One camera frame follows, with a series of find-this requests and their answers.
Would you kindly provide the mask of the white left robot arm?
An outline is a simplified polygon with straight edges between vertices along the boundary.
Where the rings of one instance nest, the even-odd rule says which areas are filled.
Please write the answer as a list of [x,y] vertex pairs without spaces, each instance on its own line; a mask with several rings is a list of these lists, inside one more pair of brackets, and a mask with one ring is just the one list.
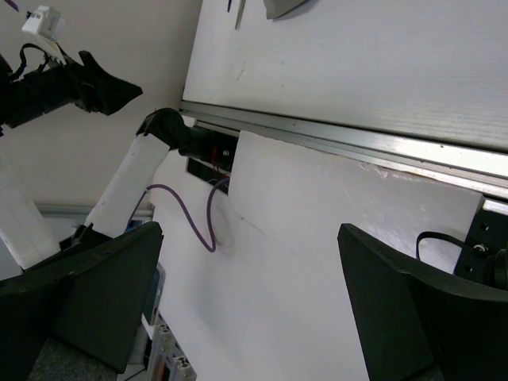
[[[142,89],[112,76],[86,51],[80,63],[66,58],[63,64],[44,61],[25,72],[26,57],[13,71],[1,62],[1,123],[11,129],[68,104],[89,113],[110,116],[142,95]],[[213,135],[185,125],[176,110],[163,108],[149,114],[137,130],[129,152],[85,226],[108,238],[123,234],[144,197],[148,182],[170,151],[206,158]],[[16,263],[27,270],[54,256],[60,244],[28,193],[22,188],[7,159],[1,160],[1,238]]]

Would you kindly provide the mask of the silver table knife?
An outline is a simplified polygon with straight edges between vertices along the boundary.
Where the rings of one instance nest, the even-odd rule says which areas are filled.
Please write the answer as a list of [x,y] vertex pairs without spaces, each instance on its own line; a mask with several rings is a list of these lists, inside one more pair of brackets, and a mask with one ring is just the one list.
[[245,0],[239,1],[238,9],[237,9],[237,18],[236,18],[235,27],[234,27],[235,30],[238,30],[241,26],[241,19],[243,16],[245,3],[246,3]]

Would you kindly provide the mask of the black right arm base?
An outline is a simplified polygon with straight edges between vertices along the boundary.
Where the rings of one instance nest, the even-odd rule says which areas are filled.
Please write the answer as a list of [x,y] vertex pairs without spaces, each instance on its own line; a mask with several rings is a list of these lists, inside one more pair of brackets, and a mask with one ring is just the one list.
[[486,199],[477,210],[453,274],[507,290],[507,203]]

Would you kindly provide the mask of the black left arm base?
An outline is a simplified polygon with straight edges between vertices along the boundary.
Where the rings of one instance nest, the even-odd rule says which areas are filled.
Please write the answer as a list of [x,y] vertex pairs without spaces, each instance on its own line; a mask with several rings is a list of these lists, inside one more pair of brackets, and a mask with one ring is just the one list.
[[184,154],[187,158],[187,173],[211,186],[229,178],[239,133],[217,126],[215,129],[209,129],[196,125],[190,129],[191,146],[188,153]]

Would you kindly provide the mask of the grey cloth placemat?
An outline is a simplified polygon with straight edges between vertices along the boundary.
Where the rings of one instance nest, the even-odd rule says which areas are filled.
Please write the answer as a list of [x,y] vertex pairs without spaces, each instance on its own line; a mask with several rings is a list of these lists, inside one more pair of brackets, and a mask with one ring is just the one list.
[[306,0],[263,0],[266,18],[275,20],[306,3]]

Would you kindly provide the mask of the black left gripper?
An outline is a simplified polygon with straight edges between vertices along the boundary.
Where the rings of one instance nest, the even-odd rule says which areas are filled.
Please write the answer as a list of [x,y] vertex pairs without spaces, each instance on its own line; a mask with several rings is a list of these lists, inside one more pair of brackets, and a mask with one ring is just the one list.
[[69,104],[110,116],[143,94],[138,85],[105,71],[91,53],[80,51],[79,56],[83,65],[57,65],[17,80],[10,66],[3,64],[1,124],[16,128]]

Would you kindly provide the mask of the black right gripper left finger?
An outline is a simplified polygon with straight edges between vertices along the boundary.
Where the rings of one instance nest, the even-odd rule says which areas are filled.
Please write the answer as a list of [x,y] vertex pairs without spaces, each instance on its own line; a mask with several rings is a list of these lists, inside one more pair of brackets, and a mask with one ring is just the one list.
[[26,380],[50,336],[124,371],[163,241],[149,222],[1,282],[1,378]]

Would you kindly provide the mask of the aluminium table edge rail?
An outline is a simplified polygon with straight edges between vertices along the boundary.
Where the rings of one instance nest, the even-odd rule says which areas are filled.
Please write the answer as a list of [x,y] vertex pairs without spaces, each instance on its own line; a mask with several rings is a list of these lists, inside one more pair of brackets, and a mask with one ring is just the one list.
[[182,102],[196,125],[250,132],[507,200],[506,153],[301,118]]

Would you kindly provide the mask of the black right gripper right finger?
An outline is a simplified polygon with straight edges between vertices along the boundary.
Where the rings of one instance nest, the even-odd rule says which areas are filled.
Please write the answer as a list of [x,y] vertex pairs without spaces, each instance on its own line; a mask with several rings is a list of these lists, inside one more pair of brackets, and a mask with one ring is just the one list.
[[337,242],[369,379],[507,378],[506,279],[460,278],[353,224]]

